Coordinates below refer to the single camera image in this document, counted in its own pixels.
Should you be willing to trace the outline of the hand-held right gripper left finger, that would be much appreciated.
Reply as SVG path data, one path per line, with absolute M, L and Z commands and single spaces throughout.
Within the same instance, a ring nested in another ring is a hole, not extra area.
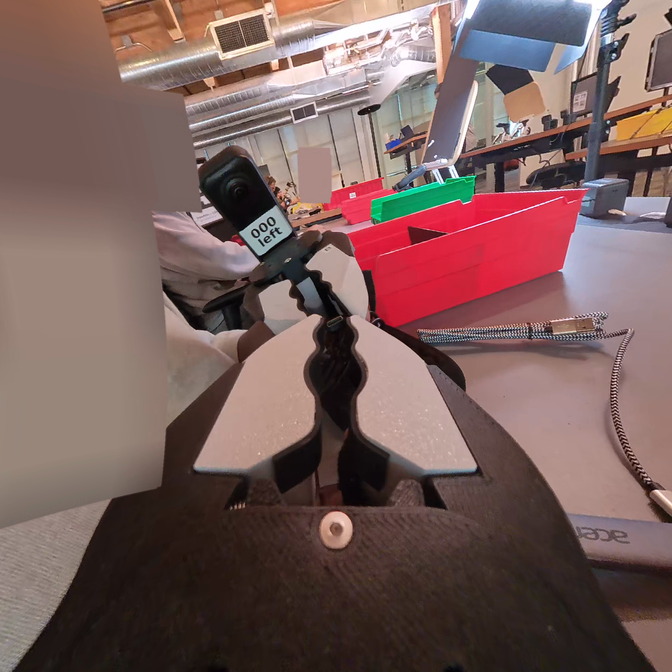
M 323 320 L 308 316 L 242 363 L 193 468 L 273 480 L 281 493 L 310 480 L 322 456 L 322 420 L 310 366 Z

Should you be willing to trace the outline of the large red storage bin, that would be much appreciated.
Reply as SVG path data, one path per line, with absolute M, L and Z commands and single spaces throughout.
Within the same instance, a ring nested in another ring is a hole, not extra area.
M 393 327 L 559 272 L 586 189 L 478 194 L 349 232 Z

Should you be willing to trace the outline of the black and tan board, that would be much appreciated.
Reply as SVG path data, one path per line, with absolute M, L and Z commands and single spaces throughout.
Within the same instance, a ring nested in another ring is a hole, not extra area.
M 503 94 L 503 105 L 511 122 L 523 122 L 546 113 L 541 88 L 528 70 L 494 64 L 485 75 Z

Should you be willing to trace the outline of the black light stand pole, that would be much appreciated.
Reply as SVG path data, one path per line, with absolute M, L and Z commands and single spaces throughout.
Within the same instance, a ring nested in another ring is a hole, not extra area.
M 610 1 L 601 14 L 600 49 L 597 56 L 595 99 L 589 134 L 587 139 L 587 156 L 585 159 L 584 181 L 598 178 L 600 151 L 606 130 L 605 114 L 608 111 L 608 91 L 610 66 L 617 61 L 623 50 L 622 40 L 615 34 L 618 29 L 632 23 L 636 15 L 619 18 L 619 12 L 629 1 Z

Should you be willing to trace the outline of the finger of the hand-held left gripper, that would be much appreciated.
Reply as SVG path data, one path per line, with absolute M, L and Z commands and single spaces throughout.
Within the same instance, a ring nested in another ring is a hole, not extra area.
M 310 260 L 310 272 L 326 286 L 332 303 L 346 316 L 369 319 L 369 297 L 356 259 L 334 245 L 320 249 Z
M 286 311 L 288 316 L 327 316 L 327 309 L 313 279 L 306 277 L 300 282 L 289 279 L 287 281 L 289 282 Z

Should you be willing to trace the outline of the small grey box device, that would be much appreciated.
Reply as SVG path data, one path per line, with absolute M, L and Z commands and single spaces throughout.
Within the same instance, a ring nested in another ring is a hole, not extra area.
M 592 219 L 601 219 L 613 214 L 624 212 L 624 206 L 630 182 L 620 178 L 601 178 L 584 181 L 583 188 L 586 190 L 579 214 Z

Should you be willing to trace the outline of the small red storage bin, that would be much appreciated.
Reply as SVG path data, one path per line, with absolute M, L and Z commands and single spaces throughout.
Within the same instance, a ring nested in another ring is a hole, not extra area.
M 346 220 L 348 225 L 355 225 L 370 221 L 372 201 L 394 194 L 395 192 L 392 189 L 381 189 L 379 191 L 370 192 L 362 196 L 343 200 L 340 205 L 341 216 Z
M 323 204 L 323 211 L 328 212 L 341 208 L 344 202 L 380 191 L 383 189 L 383 182 L 382 178 L 376 178 L 336 189 L 332 191 L 331 199 Z

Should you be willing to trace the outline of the grey usb hub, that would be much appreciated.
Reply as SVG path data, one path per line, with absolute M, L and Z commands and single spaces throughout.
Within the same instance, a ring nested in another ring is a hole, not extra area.
M 569 514 L 584 555 L 596 568 L 671 574 L 671 525 Z

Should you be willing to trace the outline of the long wooden desk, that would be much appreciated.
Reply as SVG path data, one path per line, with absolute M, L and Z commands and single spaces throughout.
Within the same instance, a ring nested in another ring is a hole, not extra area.
M 641 103 L 623 107 L 604 115 L 607 130 L 616 127 L 616 123 L 639 113 L 660 108 L 671 108 L 671 94 L 648 99 Z M 508 140 L 490 147 L 479 148 L 463 153 L 460 159 L 471 162 L 473 167 L 483 168 L 493 164 L 495 166 L 496 192 L 505 190 L 505 164 L 514 159 L 525 159 L 529 156 L 545 153 L 562 152 L 565 161 L 587 159 L 587 149 L 574 149 L 574 140 L 583 137 L 591 125 L 592 117 L 588 115 L 573 123 L 558 126 L 518 139 Z M 628 195 L 634 189 L 634 180 L 637 173 L 652 173 L 655 170 L 671 166 L 671 153 L 661 154 L 660 147 L 671 146 L 671 133 L 654 136 L 643 136 L 627 140 L 609 140 L 601 145 L 598 156 L 597 176 L 603 177 L 608 173 L 616 173 L 622 179 L 629 181 Z

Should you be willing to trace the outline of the person's left forearm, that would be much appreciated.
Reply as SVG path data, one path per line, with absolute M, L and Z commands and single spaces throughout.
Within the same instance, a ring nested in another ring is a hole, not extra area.
M 203 304 L 246 278 L 258 259 L 246 247 L 223 242 L 180 212 L 153 212 L 161 279 L 185 302 Z

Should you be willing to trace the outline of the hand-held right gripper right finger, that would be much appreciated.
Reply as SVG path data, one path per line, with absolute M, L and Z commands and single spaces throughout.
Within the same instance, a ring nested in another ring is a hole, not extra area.
M 348 318 L 349 364 L 359 379 L 338 456 L 346 505 L 385 505 L 402 481 L 474 476 L 478 465 L 440 383 L 455 383 L 358 316 Z

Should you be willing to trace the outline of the green storage bin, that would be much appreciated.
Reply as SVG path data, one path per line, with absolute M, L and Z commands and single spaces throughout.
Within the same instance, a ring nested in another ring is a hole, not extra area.
M 373 199 L 370 221 L 380 224 L 451 202 L 469 203 L 475 195 L 475 179 L 475 175 L 449 178 L 442 184 L 434 182 Z

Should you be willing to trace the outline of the tablet with white edge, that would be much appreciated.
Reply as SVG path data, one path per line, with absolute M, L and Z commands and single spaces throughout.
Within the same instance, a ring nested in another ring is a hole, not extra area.
M 437 84 L 435 108 L 427 130 L 422 163 L 439 167 L 456 167 L 467 139 L 478 93 L 478 83 L 473 80 L 468 87 L 449 87 L 446 94 Z

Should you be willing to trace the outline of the grey fabric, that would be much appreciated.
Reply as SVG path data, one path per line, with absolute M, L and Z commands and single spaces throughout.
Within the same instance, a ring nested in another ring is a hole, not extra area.
M 110 500 L 1 529 L 1 670 L 12 671 L 60 605 Z

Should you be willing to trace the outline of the studio light panel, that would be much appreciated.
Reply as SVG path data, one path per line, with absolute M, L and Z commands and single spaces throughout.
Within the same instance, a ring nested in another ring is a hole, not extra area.
M 585 53 L 609 1 L 468 1 L 454 55 L 544 72 L 561 47 L 555 72 Z

